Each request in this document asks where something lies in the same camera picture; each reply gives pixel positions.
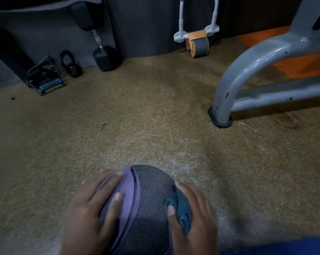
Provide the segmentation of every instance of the kettlebell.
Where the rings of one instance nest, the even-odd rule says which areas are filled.
[[[70,63],[65,64],[63,59],[68,55]],[[66,70],[69,76],[77,78],[83,74],[82,68],[75,62],[73,54],[69,50],[64,50],[60,53],[60,63],[61,66]]]

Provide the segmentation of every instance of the fingernail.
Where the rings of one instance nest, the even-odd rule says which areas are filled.
[[[172,216],[172,215],[175,214],[175,209],[174,209],[174,207],[172,205],[169,205],[167,207],[167,214],[168,214],[168,216]]]
[[[118,192],[118,193],[116,193],[115,194],[115,200],[116,201],[123,201],[123,198],[124,198],[125,196],[124,196],[124,194],[123,193],[121,193],[121,192]]]

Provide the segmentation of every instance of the purple basketball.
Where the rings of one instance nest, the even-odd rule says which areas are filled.
[[[159,168],[136,165],[123,169],[122,181],[99,215],[102,222],[115,193],[125,194],[109,248],[112,255],[171,254],[168,221],[163,205],[173,186],[173,179]]]

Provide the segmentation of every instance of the speckled rubber flooring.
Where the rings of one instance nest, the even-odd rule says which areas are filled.
[[[221,250],[320,235],[320,101],[237,113],[228,129],[207,115],[246,48],[230,38],[203,58],[181,50],[88,68],[44,97],[0,89],[0,254],[57,254],[83,180],[140,163],[200,187]],[[284,80],[269,67],[247,86]]]

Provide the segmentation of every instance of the towel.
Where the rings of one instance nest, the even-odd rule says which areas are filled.
[[[177,189],[175,186],[173,187],[173,189],[174,190],[171,193],[171,195],[166,197],[165,211],[167,214],[167,207],[169,205],[172,205],[174,207],[178,222],[182,228],[182,232],[186,236],[189,230],[191,229],[191,221],[192,221],[191,207],[189,206],[188,199],[182,193],[182,191]],[[169,244],[171,246],[172,254],[174,254],[171,231],[169,231]]]

